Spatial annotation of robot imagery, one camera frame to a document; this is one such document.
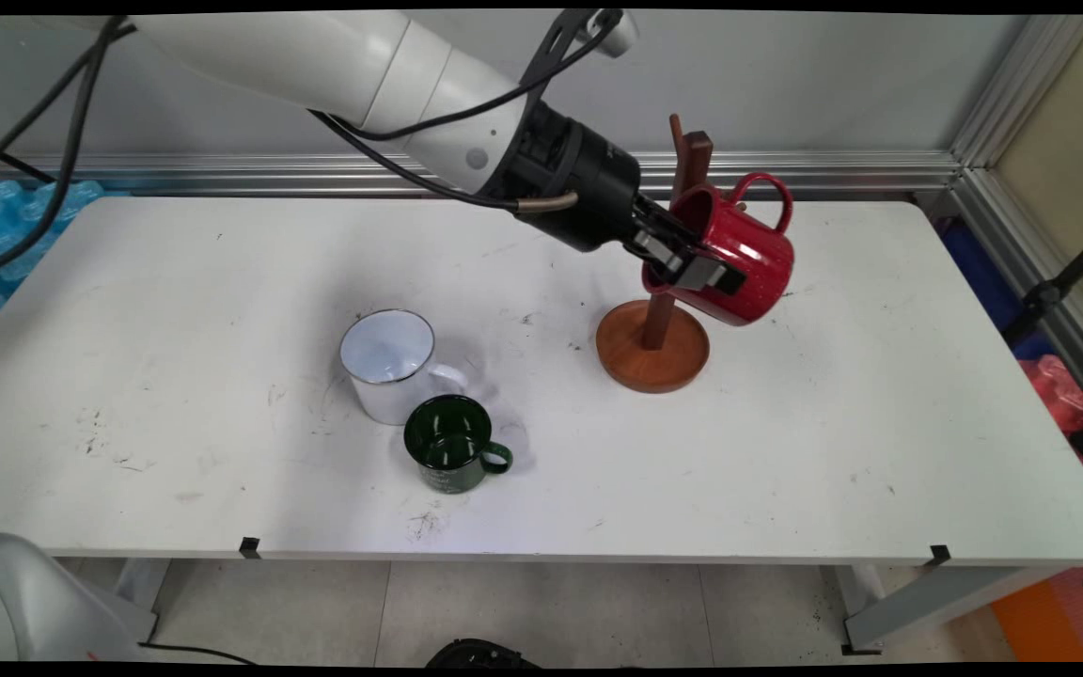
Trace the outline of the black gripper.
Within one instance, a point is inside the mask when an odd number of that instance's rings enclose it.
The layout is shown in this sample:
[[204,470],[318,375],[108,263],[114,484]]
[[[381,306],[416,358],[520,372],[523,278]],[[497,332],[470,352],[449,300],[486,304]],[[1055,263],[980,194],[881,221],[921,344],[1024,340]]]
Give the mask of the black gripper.
[[652,294],[736,294],[747,279],[744,271],[697,247],[695,231],[657,201],[636,195],[639,184],[631,154],[544,102],[523,116],[503,160],[503,198],[577,196],[567,209],[517,213],[529,226],[580,252],[622,244],[643,260],[643,283]]

